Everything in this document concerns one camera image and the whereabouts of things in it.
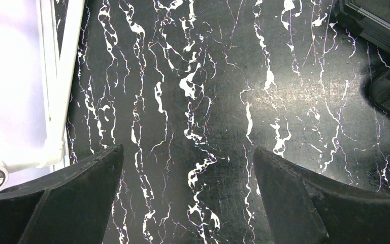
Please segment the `black poker set case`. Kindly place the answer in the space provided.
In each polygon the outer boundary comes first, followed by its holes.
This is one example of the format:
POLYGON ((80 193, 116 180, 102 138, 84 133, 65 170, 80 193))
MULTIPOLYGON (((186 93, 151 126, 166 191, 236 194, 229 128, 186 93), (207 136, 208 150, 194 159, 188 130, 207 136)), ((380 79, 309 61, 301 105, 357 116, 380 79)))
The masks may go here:
MULTIPOLYGON (((333 13, 338 23, 390 55, 390 1, 335 1, 333 13)), ((390 114, 390 67, 369 85, 368 98, 390 114)))

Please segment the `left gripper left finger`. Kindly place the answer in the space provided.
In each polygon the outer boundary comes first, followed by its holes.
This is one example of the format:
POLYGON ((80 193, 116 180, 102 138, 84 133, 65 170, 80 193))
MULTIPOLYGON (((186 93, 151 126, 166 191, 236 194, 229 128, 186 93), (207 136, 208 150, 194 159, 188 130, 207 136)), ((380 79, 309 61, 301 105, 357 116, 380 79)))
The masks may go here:
POLYGON ((0 192, 0 243, 101 243, 124 162, 115 145, 0 192))

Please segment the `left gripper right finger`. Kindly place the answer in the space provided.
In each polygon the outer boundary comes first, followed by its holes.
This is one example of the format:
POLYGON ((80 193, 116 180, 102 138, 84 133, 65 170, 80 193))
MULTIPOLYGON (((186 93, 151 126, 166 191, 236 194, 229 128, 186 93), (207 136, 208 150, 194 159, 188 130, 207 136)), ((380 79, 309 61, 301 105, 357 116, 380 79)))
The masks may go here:
POLYGON ((275 243, 390 243, 390 195, 343 184, 262 147, 253 163, 275 243))

